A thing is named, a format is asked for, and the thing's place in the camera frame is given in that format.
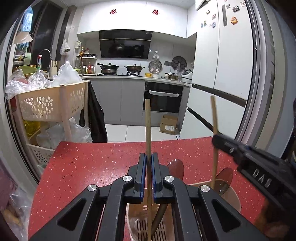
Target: red speckled table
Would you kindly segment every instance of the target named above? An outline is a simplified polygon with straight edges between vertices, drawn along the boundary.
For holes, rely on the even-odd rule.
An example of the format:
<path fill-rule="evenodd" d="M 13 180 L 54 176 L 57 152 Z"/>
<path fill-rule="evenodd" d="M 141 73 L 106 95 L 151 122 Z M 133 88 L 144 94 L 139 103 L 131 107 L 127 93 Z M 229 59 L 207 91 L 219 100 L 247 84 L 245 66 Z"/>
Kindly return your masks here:
<path fill-rule="evenodd" d="M 145 152 L 145 142 L 132 143 L 70 143 L 61 142 L 45 169 L 37 187 L 29 222 L 30 238 L 89 184 L 105 186 L 124 176 L 129 166 L 138 162 Z M 152 152 L 167 165 L 178 158 L 185 167 L 186 184 L 210 180 L 213 147 L 211 137 L 152 142 Z M 225 167 L 234 170 L 231 186 L 239 196 L 241 214 L 252 223 L 259 214 L 264 196 L 241 174 L 225 153 L 219 153 L 218 172 Z M 125 241 L 130 240 L 127 225 Z"/>

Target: floor tile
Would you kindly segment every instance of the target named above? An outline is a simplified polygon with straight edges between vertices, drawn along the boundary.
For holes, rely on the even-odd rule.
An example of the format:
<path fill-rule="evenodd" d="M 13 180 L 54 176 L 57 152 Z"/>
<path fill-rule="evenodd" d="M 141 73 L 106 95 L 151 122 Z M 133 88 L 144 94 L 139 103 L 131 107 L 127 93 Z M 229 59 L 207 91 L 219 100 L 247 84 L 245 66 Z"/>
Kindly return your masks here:
<path fill-rule="evenodd" d="M 151 127 L 151 141 L 176 140 L 175 135 L 159 132 L 159 127 Z"/>
<path fill-rule="evenodd" d="M 128 126 L 105 124 L 108 142 L 125 142 Z"/>
<path fill-rule="evenodd" d="M 144 142 L 146 141 L 146 127 L 128 126 L 126 133 L 126 142 Z"/>

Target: white refrigerator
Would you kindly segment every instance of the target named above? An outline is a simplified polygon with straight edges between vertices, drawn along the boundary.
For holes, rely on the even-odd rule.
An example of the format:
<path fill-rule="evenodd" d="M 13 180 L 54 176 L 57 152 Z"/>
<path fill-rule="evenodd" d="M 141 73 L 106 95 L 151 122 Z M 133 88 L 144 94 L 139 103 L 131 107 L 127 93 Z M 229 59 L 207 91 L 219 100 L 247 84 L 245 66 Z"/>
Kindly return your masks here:
<path fill-rule="evenodd" d="M 197 10 L 196 31 L 193 87 L 187 104 L 190 111 L 185 114 L 181 139 L 212 136 L 204 124 L 213 124 L 210 96 L 217 90 L 246 103 L 252 78 L 253 35 L 245 1 L 203 3 Z M 196 85 L 206 88 L 198 89 Z M 216 96 L 216 103 L 219 131 L 235 138 L 245 105 L 221 95 Z"/>

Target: table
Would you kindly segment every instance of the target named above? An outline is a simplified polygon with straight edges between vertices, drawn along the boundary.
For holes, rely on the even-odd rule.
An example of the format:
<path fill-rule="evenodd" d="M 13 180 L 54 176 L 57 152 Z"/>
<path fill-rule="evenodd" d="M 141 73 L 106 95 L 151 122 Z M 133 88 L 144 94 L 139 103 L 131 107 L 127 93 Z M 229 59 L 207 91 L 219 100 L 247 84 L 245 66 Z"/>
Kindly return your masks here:
<path fill-rule="evenodd" d="M 178 158 L 184 163 L 186 184 L 211 179 L 213 146 L 211 137 L 152 142 L 160 164 Z M 145 142 L 71 143 L 61 142 L 47 165 L 37 187 L 29 221 L 30 238 L 89 184 L 99 187 L 111 184 L 137 164 Z M 241 214 L 254 223 L 264 203 L 264 196 L 240 173 L 230 156 L 219 152 L 218 172 L 225 167 L 234 170 L 231 186 L 241 205 Z M 130 240 L 127 225 L 124 240 Z"/>

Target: black range hood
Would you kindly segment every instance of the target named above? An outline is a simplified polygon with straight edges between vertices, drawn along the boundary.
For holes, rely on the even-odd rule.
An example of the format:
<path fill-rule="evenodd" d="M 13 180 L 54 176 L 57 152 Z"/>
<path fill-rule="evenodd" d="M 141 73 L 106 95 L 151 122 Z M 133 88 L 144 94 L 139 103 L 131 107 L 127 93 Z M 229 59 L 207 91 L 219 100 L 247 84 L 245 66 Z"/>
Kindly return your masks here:
<path fill-rule="evenodd" d="M 142 30 L 99 31 L 102 58 L 148 59 L 152 32 Z"/>

